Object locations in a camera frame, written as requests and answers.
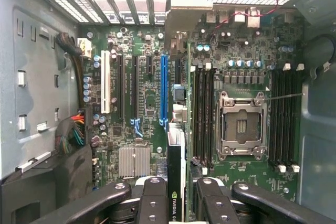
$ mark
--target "red wire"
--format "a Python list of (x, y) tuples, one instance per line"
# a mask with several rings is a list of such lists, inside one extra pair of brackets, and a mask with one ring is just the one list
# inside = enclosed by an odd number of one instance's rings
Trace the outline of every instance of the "red wire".
[(251, 14), (248, 14), (248, 13), (241, 13), (241, 12), (233, 13), (229, 18), (223, 20), (219, 25), (217, 25), (215, 27), (215, 29), (220, 28), (225, 22), (229, 21), (230, 19), (232, 19), (236, 15), (244, 15), (246, 17), (264, 17), (266, 15), (269, 15), (269, 14), (272, 14), (273, 12), (275, 12), (278, 9), (278, 6), (279, 6), (279, 0), (276, 0), (275, 7), (272, 10), (268, 11), (267, 13), (256, 14), (256, 15), (251, 15)]

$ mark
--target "cpu socket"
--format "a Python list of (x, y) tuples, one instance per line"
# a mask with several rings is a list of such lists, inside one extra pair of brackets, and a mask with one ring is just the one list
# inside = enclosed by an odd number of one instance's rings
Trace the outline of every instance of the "cpu socket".
[(220, 161), (228, 155), (253, 155), (261, 160), (266, 152), (265, 95), (255, 98), (230, 98), (219, 94), (216, 110), (216, 149)]

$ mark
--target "white pci slot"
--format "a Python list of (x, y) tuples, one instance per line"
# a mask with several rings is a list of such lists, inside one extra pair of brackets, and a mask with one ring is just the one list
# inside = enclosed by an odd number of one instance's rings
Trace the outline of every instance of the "white pci slot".
[(110, 52), (101, 51), (101, 113), (110, 113), (111, 69)]

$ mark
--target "motherboard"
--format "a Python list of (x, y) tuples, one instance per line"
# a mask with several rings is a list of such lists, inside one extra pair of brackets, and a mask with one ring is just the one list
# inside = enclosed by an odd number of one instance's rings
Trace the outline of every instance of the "motherboard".
[(216, 28), (204, 15), (172, 40), (169, 54), (160, 27), (84, 27), (95, 186), (166, 176), (175, 122), (186, 133), (187, 168), (294, 201), (303, 26), (301, 17), (285, 23), (280, 15), (261, 18), (258, 28), (231, 21)]

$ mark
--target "capacitor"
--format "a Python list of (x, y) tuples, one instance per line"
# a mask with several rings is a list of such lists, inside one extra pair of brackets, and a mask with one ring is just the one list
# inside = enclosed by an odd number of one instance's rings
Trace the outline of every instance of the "capacitor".
[(99, 114), (94, 114), (94, 115), (93, 115), (93, 119), (94, 119), (94, 120), (96, 120), (96, 121), (98, 121), (98, 120), (99, 120), (99, 117), (100, 117), (100, 115), (99, 115)]
[(95, 63), (93, 64), (93, 66), (94, 66), (94, 68), (99, 68), (99, 67), (100, 67), (100, 63), (99, 63), (99, 62), (95, 62)]
[(106, 117), (105, 116), (101, 116), (99, 117), (99, 120), (98, 120), (100, 123), (104, 123), (106, 121)]
[(293, 46), (288, 46), (288, 52), (294, 52), (294, 47)]
[(242, 60), (237, 60), (236, 67), (241, 68), (243, 66), (244, 62)]
[(91, 101), (91, 97), (83, 97), (83, 101), (84, 102), (90, 102)]
[(163, 39), (163, 33), (159, 33), (159, 34), (157, 35), (157, 37), (158, 37), (159, 39)]
[(99, 55), (95, 55), (95, 56), (93, 57), (93, 60), (94, 60), (95, 62), (100, 62), (100, 61), (101, 61), (101, 57), (100, 57)]
[(204, 51), (209, 52), (209, 50), (210, 50), (210, 46), (209, 46), (209, 45), (205, 45), (205, 46), (203, 47), (203, 49), (204, 49)]
[(254, 62), (254, 67), (255, 67), (255, 68), (261, 68), (261, 61), (258, 60), (258, 61), (256, 61), (256, 62)]
[(91, 82), (92, 82), (92, 79), (91, 79), (91, 77), (85, 76), (85, 77), (83, 78), (83, 81), (84, 81), (85, 83), (91, 83)]
[(86, 97), (89, 96), (91, 94), (91, 90), (87, 90), (87, 89), (84, 89), (83, 91), (83, 95), (85, 95)]
[(198, 45), (197, 46), (197, 51), (201, 52), (203, 50), (203, 46), (202, 45)]
[(288, 47), (287, 46), (281, 46), (278, 48), (279, 52), (288, 52)]
[(99, 129), (100, 129), (101, 131), (106, 130), (106, 125), (105, 125), (105, 124), (101, 124), (101, 125), (99, 126)]
[(83, 88), (84, 88), (84, 89), (91, 89), (91, 84), (89, 84), (89, 83), (84, 83)]
[(227, 66), (228, 66), (229, 68), (233, 68), (233, 67), (235, 66), (235, 62), (234, 62), (233, 60), (229, 60), (229, 61), (227, 62)]
[(275, 69), (275, 65), (272, 63), (271, 65), (268, 65), (267, 70), (274, 70)]
[(253, 62), (251, 60), (247, 60), (247, 61), (245, 61), (244, 65), (245, 65), (246, 68), (250, 68), (250, 67), (252, 67)]

